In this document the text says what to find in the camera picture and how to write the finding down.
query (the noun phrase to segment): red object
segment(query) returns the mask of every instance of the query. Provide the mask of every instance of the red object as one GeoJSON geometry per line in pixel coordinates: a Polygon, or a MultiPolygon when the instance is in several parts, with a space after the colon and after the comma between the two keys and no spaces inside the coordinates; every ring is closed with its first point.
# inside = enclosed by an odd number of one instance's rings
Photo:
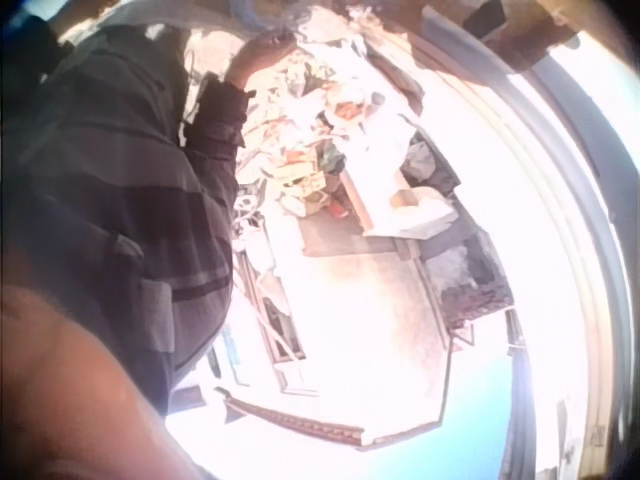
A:
{"type": "Polygon", "coordinates": [[[349,212],[333,198],[329,205],[327,205],[327,210],[333,218],[344,218],[349,215],[349,212]]]}

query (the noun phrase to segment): hand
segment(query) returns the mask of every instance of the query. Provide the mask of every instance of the hand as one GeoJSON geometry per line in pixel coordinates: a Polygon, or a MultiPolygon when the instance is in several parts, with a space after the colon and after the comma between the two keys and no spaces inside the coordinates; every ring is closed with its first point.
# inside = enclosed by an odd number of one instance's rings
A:
{"type": "Polygon", "coordinates": [[[231,61],[225,81],[244,90],[251,75],[275,65],[295,48],[296,37],[287,28],[261,33],[243,45],[231,61]]]}

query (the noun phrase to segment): person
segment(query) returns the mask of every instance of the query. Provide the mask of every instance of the person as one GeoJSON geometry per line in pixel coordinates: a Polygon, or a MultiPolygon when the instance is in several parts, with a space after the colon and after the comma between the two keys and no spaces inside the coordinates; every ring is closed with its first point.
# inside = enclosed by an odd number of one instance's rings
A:
{"type": "Polygon", "coordinates": [[[207,74],[181,147],[188,31],[110,26],[62,52],[25,25],[3,52],[30,82],[3,87],[3,469],[201,478],[162,418],[229,307],[247,82],[295,36],[259,34],[207,74]]]}

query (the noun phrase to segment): shirt sleeve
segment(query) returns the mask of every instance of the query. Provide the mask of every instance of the shirt sleeve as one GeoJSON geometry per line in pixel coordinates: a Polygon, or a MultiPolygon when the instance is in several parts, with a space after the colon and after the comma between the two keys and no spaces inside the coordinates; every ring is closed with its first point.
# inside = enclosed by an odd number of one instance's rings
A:
{"type": "Polygon", "coordinates": [[[250,97],[250,93],[208,74],[198,113],[185,127],[185,152],[191,166],[209,196],[223,203],[229,215],[238,193],[236,155],[238,147],[244,146],[242,126],[250,97]]]}

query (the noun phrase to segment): striped shirt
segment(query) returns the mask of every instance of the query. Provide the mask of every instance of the striped shirt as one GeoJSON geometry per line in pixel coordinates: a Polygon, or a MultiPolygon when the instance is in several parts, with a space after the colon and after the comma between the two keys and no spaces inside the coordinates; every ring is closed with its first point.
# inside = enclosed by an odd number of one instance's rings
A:
{"type": "Polygon", "coordinates": [[[208,82],[181,147],[187,87],[180,55],[105,28],[2,134],[3,236],[28,253],[29,286],[96,335],[162,415],[229,307],[248,103],[208,82]]]}

